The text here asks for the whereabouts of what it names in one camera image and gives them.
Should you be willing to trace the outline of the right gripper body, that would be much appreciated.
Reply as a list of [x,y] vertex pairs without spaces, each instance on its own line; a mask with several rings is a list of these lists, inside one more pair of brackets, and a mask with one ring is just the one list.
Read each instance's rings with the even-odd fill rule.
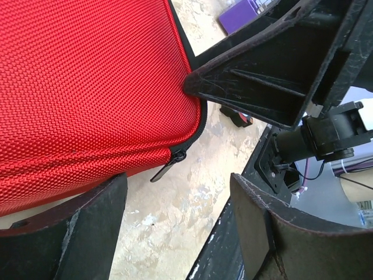
[[372,91],[372,1],[352,1],[335,40],[333,58],[313,104],[328,111],[342,102],[350,86]]

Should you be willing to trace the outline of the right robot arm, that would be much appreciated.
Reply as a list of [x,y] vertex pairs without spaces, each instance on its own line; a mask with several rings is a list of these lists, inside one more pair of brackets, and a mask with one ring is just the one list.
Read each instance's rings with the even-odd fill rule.
[[305,44],[311,62],[322,56],[311,99],[317,113],[295,131],[281,132],[275,147],[290,163],[350,158],[355,146],[372,139],[372,107],[366,101],[342,104],[352,86],[372,91],[372,1],[320,1],[297,26],[321,32]]

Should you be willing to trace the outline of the red medicine kit case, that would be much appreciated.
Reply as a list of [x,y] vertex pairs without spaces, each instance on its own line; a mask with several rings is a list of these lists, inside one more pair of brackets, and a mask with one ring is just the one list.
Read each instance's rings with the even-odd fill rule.
[[170,1],[2,1],[1,215],[185,155],[186,44]]

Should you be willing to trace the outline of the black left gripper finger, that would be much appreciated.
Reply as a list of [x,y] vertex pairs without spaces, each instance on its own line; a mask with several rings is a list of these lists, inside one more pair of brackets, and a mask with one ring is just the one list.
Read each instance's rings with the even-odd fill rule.
[[256,19],[203,54],[184,80],[189,95],[291,129],[312,103],[322,56],[306,57],[314,33],[297,23],[320,1],[273,1]]
[[310,215],[231,174],[248,279],[372,279],[372,230]]
[[1,230],[1,279],[108,279],[128,181],[117,175]]

